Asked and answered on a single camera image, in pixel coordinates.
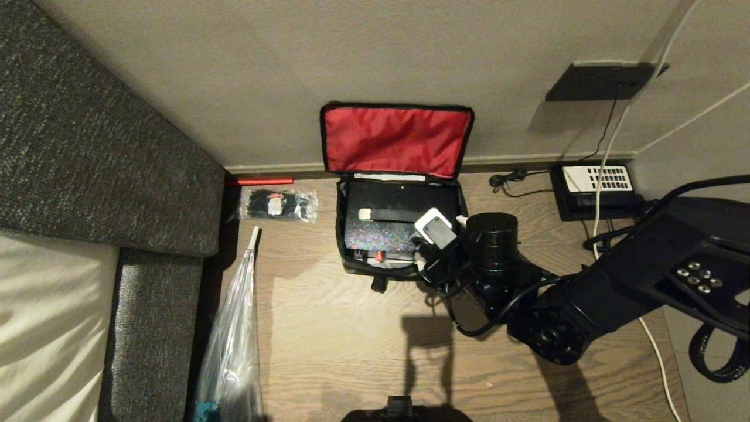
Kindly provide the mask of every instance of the baseboard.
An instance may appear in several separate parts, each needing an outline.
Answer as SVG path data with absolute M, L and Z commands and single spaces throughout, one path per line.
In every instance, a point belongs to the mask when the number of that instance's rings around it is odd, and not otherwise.
M 612 152 L 610 160 L 619 163 L 627 162 L 635 158 L 636 151 Z M 559 154 L 529 154 L 529 155 L 476 155 L 465 157 L 461 166 L 462 173 L 483 173 L 492 171 L 504 171 L 512 168 L 524 167 L 528 170 L 541 170 L 578 160 L 588 155 L 568 154 L 561 158 Z M 603 154 L 598 154 L 591 160 L 601 159 Z M 319 179 L 330 177 L 326 173 L 323 163 L 300 163 L 300 164 L 263 164 L 249 166 L 227 166 L 225 167 L 233 176 L 294 176 L 298 179 Z

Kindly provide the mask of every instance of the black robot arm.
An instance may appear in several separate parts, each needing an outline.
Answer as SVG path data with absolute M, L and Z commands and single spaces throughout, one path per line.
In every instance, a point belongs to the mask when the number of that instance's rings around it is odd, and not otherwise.
M 693 188 L 748 182 L 750 176 L 734 176 L 676 189 L 592 266 L 569 281 L 553 279 L 538 297 L 531 293 L 537 291 L 534 286 L 551 275 L 524 261 L 510 245 L 516 241 L 516 223 L 507 214 L 469 218 L 460 236 L 463 255 L 451 255 L 466 264 L 453 266 L 463 270 L 461 287 L 477 299 L 490 324 L 507 323 L 510 335 L 549 361 L 574 363 L 595 339 L 669 305 L 704 322 L 690 347 L 696 369 L 712 381 L 733 381 L 749 365 L 750 312 L 735 296 L 750 287 L 750 204 L 678 196 Z M 473 225 L 475 217 L 481 224 Z M 496 259 L 500 252 L 502 259 Z M 463 333 L 476 332 L 457 325 Z M 714 327 L 737 341 L 727 365 L 710 371 L 703 358 Z

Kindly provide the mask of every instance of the black outlet cover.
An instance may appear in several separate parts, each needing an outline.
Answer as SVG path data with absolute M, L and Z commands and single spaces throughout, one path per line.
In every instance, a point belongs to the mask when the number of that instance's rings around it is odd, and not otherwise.
M 633 65 L 570 65 L 545 101 L 629 100 L 646 85 L 656 68 L 651 63 Z M 661 76 L 669 65 L 661 67 Z

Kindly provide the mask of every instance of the white cable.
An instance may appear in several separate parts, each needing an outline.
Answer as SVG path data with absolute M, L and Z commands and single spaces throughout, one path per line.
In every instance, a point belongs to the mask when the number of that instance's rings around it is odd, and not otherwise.
M 646 151 L 647 149 L 651 148 L 652 146 L 656 145 L 657 143 L 662 142 L 664 139 L 668 138 L 674 132 L 677 132 L 677 131 L 681 130 L 682 128 L 684 128 L 687 125 L 693 123 L 694 121 L 700 119 L 701 117 L 707 115 L 708 113 L 711 113 L 713 111 L 713 109 L 715 109 L 718 106 L 722 105 L 723 103 L 731 100 L 732 98 L 734 98 L 738 94 L 742 93 L 742 91 L 745 91 L 747 88 L 750 88 L 750 82 L 748 82 L 745 85 L 739 87 L 738 89 L 735 89 L 734 91 L 730 92 L 729 95 L 727 95 L 726 97 L 722 98 L 721 100 L 715 102 L 714 105 L 712 105 L 711 107 L 708 107 L 707 109 L 705 109 L 705 110 L 701 111 L 700 113 L 696 114 L 695 117 L 693 117 L 692 119 L 688 120 L 687 122 L 684 122 L 683 124 L 681 124 L 681 125 L 677 126 L 676 128 L 672 129 L 671 131 L 663 134 L 662 136 L 658 137 L 653 142 L 648 143 L 646 146 L 644 146 L 643 148 L 639 149 L 637 153 L 641 154 L 643 151 Z
M 628 115 L 628 112 L 630 111 L 630 107 L 636 102 L 637 99 L 641 96 L 641 94 L 646 90 L 646 87 L 650 85 L 659 75 L 659 73 L 662 70 L 662 66 L 667 61 L 667 54 L 669 54 L 669 50 L 672 48 L 672 43 L 674 43 L 674 40 L 677 38 L 677 34 L 680 32 L 680 29 L 683 28 L 685 25 L 685 22 L 687 22 L 688 17 L 693 13 L 695 8 L 698 6 L 698 4 L 701 3 L 701 0 L 694 0 L 692 5 L 688 8 L 688 10 L 685 12 L 685 14 L 682 16 L 682 19 L 677 24 L 677 27 L 674 29 L 674 32 L 672 32 L 672 35 L 669 37 L 669 40 L 664 46 L 664 49 L 661 51 L 661 54 L 659 55 L 658 63 L 656 64 L 656 67 L 654 68 L 654 72 L 651 73 L 651 77 L 649 80 L 643 85 L 643 88 L 640 89 L 639 92 L 637 92 L 633 99 L 628 102 L 628 105 L 625 106 L 625 109 L 622 111 L 622 114 L 619 116 L 620 118 L 617 120 L 617 126 L 615 126 L 614 132 L 612 132 L 612 136 L 609 139 L 609 142 L 607 142 L 607 149 L 604 151 L 604 157 L 601 159 L 601 164 L 599 165 L 599 177 L 596 179 L 596 204 L 595 204 L 595 218 L 594 218 L 594 229 L 593 229 L 593 235 L 592 237 L 596 236 L 596 231 L 599 228 L 599 216 L 601 211 L 601 197 L 602 197 L 602 180 L 603 180 L 603 174 L 605 165 L 607 164 L 607 158 L 609 158 L 610 151 L 612 150 L 612 145 L 614 144 L 614 140 L 617 138 L 617 135 L 620 133 L 620 129 L 623 126 L 623 122 L 625 121 L 625 117 Z M 593 251 L 594 251 L 594 258 L 597 260 L 599 259 L 599 249 L 596 246 L 596 243 L 593 245 Z M 651 341 L 651 346 L 654 349 L 654 352 L 656 353 L 656 359 L 658 360 L 658 366 L 661 370 L 661 382 L 664 385 L 664 394 L 667 396 L 667 402 L 669 403 L 669 409 L 671 409 L 672 414 L 674 415 L 674 419 L 677 422 L 682 422 L 680 419 L 680 416 L 677 414 L 677 410 L 674 408 L 674 403 L 672 402 L 672 396 L 669 393 L 669 385 L 667 383 L 667 372 L 664 369 L 664 361 L 662 360 L 662 354 L 659 353 L 659 347 L 656 345 L 656 341 L 654 340 L 653 336 L 651 335 L 651 332 L 649 331 L 649 328 L 646 326 L 646 322 L 643 320 L 643 318 L 639 318 L 638 322 L 640 322 L 640 325 L 644 328 L 643 331 L 646 332 L 646 335 L 649 337 L 649 341 Z
M 677 414 L 677 409 L 674 408 L 674 403 L 672 402 L 672 395 L 669 394 L 669 385 L 667 384 L 667 371 L 664 369 L 664 361 L 661 359 L 662 354 L 659 353 L 659 347 L 656 345 L 656 340 L 654 340 L 654 337 L 651 335 L 651 331 L 648 327 L 646 327 L 646 322 L 643 320 L 643 318 L 639 318 L 638 322 L 640 322 L 640 325 L 644 328 L 643 331 L 646 331 L 646 335 L 649 337 L 649 341 L 651 341 L 651 346 L 654 347 L 654 352 L 656 353 L 656 359 L 658 360 L 658 367 L 659 370 L 661 370 L 661 383 L 664 385 L 664 393 L 667 395 L 667 402 L 669 403 L 669 408 L 672 409 L 672 414 L 674 415 L 674 418 L 677 420 L 677 422 L 683 422 L 682 419 L 680 419 L 680 416 Z
M 635 95 L 633 95 L 633 99 L 631 99 L 628 102 L 628 105 L 625 106 L 625 109 L 622 111 L 622 114 L 619 116 L 620 118 L 617 120 L 617 126 L 615 126 L 614 132 L 612 132 L 612 136 L 609 139 L 609 142 L 607 142 L 607 149 L 604 151 L 604 157 L 601 159 L 601 164 L 599 165 L 599 177 L 596 179 L 596 205 L 595 205 L 595 218 L 594 218 L 594 230 L 592 237 L 596 236 L 596 232 L 599 229 L 599 213 L 600 213 L 600 201 L 602 197 L 602 174 L 604 174 L 605 165 L 607 164 L 607 158 L 609 158 L 610 151 L 612 150 L 612 145 L 614 144 L 614 140 L 617 138 L 617 135 L 620 133 L 620 129 L 623 126 L 623 123 L 625 121 L 625 117 L 628 115 L 628 112 L 630 111 L 630 107 L 632 107 L 633 104 L 641 97 L 641 95 L 646 91 L 646 87 L 648 85 L 651 85 L 651 83 L 657 78 L 659 73 L 662 70 L 662 66 L 667 61 L 667 54 L 669 54 L 669 50 L 672 48 L 672 44 L 674 43 L 674 40 L 677 39 L 677 34 L 680 33 L 680 29 L 683 28 L 685 25 L 685 22 L 687 22 L 690 15 L 693 13 L 695 8 L 701 3 L 701 0 L 694 0 L 693 4 L 690 5 L 688 10 L 685 12 L 685 14 L 682 16 L 682 19 L 677 24 L 677 27 L 674 29 L 674 32 L 672 32 L 672 35 L 669 37 L 669 40 L 664 46 L 664 49 L 661 50 L 661 54 L 659 55 L 658 62 L 656 66 L 654 67 L 654 72 L 651 73 L 651 77 L 648 81 L 643 85 L 643 88 L 640 89 L 640 91 L 636 92 Z M 594 249 L 594 256 L 596 259 L 599 259 L 599 248 L 597 248 L 596 243 L 593 245 Z

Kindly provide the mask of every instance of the red bag lining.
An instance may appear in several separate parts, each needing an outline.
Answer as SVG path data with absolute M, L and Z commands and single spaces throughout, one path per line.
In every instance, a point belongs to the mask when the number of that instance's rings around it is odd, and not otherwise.
M 326 170 L 455 178 L 473 112 L 468 107 L 348 105 L 321 112 Z

